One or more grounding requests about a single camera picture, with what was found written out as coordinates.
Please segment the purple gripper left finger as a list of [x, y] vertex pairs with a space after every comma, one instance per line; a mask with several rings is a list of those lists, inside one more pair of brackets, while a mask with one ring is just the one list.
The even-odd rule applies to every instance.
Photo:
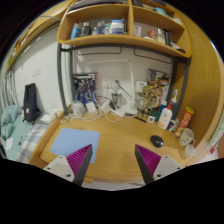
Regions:
[[87, 145], [68, 156], [59, 155], [44, 170], [81, 186], [92, 155], [92, 145]]

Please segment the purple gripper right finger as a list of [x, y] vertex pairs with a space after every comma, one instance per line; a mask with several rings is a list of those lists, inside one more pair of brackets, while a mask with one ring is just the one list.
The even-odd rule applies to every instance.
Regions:
[[182, 166], [170, 156], [159, 156], [140, 145], [135, 145], [135, 157], [145, 184], [150, 184], [182, 169]]

